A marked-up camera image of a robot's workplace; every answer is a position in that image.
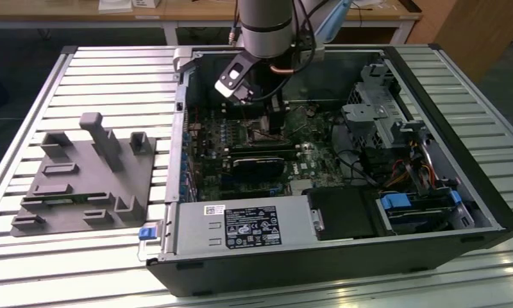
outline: motherboard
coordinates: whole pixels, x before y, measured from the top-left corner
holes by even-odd
[[[226,119],[218,112],[192,118],[194,174],[201,201],[302,194],[345,184],[326,136],[334,121],[318,105],[300,103],[285,115],[282,134],[258,119]]]

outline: blue drive latch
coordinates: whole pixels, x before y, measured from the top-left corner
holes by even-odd
[[[380,198],[380,202],[382,203],[382,208],[385,210],[412,206],[406,194],[386,194],[382,198]]]

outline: blue release tab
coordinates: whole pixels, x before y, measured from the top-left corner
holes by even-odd
[[[386,194],[381,199],[382,208],[389,210],[390,208],[410,207],[410,201],[406,194]]]
[[[458,205],[462,202],[462,197],[460,197],[460,194],[457,191],[450,191],[450,198],[454,200],[454,204]]]
[[[157,227],[141,227],[138,230],[138,239],[141,241],[157,239]]]

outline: metal bracket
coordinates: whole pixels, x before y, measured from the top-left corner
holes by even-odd
[[[173,52],[173,69],[174,72],[182,73],[189,69],[185,67],[192,61],[192,47],[178,47]]]

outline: black power cable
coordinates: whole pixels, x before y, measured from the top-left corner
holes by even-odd
[[[353,164],[350,164],[349,162],[346,162],[342,157],[340,157],[338,153],[334,151],[334,148],[330,148],[332,151],[333,151],[333,154],[336,156],[336,158],[338,158],[338,161],[353,171],[356,172],[358,175],[361,175],[365,179],[365,181],[374,187],[380,187],[380,184],[374,181],[374,179],[361,170],[358,170]]]

